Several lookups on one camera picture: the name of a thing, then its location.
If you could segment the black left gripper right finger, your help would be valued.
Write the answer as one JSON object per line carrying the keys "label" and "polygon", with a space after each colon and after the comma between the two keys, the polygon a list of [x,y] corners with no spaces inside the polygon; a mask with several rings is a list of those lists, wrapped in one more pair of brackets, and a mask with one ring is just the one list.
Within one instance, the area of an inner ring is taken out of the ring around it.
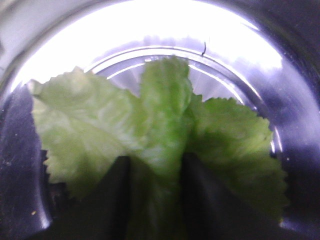
{"label": "black left gripper right finger", "polygon": [[232,194],[194,153],[181,161],[181,201],[190,240],[298,240]]}

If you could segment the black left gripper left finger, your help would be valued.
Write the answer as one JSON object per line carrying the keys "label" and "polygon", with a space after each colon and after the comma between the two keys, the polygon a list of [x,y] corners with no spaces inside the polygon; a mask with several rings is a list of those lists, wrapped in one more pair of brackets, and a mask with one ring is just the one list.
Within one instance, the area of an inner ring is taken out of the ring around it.
{"label": "black left gripper left finger", "polygon": [[97,187],[34,240],[124,240],[130,214],[130,158],[120,156]]}

